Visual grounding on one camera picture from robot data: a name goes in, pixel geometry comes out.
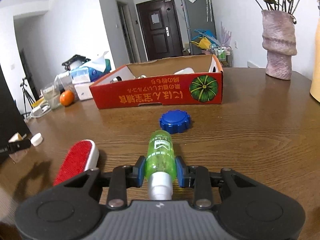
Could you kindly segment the white bottle cap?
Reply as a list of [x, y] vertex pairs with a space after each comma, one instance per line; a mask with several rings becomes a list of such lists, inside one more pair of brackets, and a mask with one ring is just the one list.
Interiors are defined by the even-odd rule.
[[43, 142], [43, 136], [41, 133], [36, 133], [35, 135], [33, 135], [33, 137], [30, 139], [31, 144], [34, 147], [39, 146], [42, 142]]

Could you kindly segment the green spray bottle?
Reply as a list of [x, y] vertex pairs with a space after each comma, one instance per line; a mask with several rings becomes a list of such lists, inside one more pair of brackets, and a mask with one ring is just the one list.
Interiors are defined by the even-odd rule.
[[171, 135], [164, 130], [152, 133], [145, 163], [150, 200], [172, 200], [177, 170]]

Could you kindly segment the clear plastic swab box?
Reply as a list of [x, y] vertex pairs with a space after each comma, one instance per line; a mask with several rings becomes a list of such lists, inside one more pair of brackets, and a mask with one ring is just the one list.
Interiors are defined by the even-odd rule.
[[187, 68], [184, 68], [182, 70], [175, 72], [174, 74], [175, 75], [182, 75], [182, 74], [193, 74], [193, 73], [194, 73], [193, 68], [187, 67]]

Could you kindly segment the black monitor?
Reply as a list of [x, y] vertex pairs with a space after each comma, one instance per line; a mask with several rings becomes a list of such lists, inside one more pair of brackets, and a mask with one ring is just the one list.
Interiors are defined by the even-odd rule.
[[11, 138], [20, 139], [24, 135], [27, 138], [30, 130], [17, 109], [1, 70], [1, 148]]

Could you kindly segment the white power adapter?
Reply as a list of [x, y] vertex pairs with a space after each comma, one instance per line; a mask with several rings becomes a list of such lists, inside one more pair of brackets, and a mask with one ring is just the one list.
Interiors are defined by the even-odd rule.
[[33, 108], [33, 110], [30, 113], [30, 117], [41, 118], [44, 115], [48, 114], [50, 111], [51, 111], [51, 108], [47, 103], [38, 105], [37, 107]]

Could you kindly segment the red lint brush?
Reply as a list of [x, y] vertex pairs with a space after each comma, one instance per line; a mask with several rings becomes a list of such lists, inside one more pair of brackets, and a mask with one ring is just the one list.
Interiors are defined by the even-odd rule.
[[96, 168], [99, 150], [94, 141], [86, 139], [76, 142], [68, 151], [54, 179], [53, 186], [73, 178], [74, 176]]

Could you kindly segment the orange tangerine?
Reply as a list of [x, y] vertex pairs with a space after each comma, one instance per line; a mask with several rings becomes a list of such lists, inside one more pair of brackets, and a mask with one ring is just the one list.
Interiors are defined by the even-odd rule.
[[65, 90], [61, 95], [60, 95], [60, 103], [61, 105], [68, 107], [70, 106], [74, 100], [75, 96], [74, 93], [71, 90]]

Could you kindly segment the clear food container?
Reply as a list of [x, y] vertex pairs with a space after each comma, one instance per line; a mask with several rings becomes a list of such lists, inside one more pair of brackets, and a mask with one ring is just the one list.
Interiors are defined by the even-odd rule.
[[69, 71], [57, 74], [54, 79], [54, 86], [57, 87], [60, 93], [70, 90], [74, 92], [74, 85]]

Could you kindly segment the white tissue pack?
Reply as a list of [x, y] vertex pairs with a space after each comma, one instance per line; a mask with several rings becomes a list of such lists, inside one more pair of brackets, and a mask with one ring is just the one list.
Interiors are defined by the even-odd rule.
[[76, 90], [76, 93], [80, 101], [93, 99], [92, 93], [89, 88], [90, 85], [92, 84], [93, 84], [92, 82], [88, 82], [88, 83], [79, 83], [74, 85], [74, 88]]

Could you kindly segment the blue plastic jar lid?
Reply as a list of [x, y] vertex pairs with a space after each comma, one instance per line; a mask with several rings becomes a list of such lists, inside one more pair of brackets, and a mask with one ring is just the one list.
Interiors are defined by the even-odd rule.
[[160, 128], [170, 134], [183, 133], [191, 127], [191, 117], [186, 111], [172, 110], [159, 119]]

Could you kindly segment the yellow thermos jug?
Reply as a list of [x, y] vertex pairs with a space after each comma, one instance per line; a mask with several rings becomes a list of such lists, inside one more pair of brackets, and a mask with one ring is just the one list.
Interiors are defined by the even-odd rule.
[[317, 24], [315, 36], [315, 64], [313, 68], [310, 94], [315, 100], [320, 102], [320, 21]]

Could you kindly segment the pink textured ceramic vase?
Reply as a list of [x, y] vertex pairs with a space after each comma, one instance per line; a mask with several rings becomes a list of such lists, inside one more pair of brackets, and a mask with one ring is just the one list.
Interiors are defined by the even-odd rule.
[[297, 55], [295, 18], [284, 11], [263, 10], [263, 42], [267, 51], [266, 74], [281, 80], [290, 80], [292, 57]]

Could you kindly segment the yellow bag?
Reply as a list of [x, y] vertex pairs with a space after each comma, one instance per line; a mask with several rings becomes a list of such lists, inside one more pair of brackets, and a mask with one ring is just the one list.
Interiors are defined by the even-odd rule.
[[198, 48], [200, 48], [201, 50], [209, 50], [210, 46], [212, 45], [210, 40], [208, 40], [208, 38], [206, 37], [198, 37], [199, 41], [194, 41], [192, 40], [191, 43], [195, 46], [197, 46]]

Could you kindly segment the dark brown entrance door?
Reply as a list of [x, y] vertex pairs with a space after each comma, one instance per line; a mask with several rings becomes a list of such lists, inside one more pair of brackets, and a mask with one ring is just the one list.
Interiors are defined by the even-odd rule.
[[151, 0], [136, 5], [148, 60], [183, 55], [174, 0]]

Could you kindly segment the grey refrigerator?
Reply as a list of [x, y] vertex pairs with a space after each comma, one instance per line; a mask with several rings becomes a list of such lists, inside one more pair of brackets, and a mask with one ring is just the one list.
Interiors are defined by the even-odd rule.
[[192, 44], [199, 42], [198, 31], [209, 31], [216, 38], [216, 27], [213, 15], [212, 0], [181, 0], [184, 18], [187, 26], [189, 48], [191, 55], [200, 55], [201, 49]]

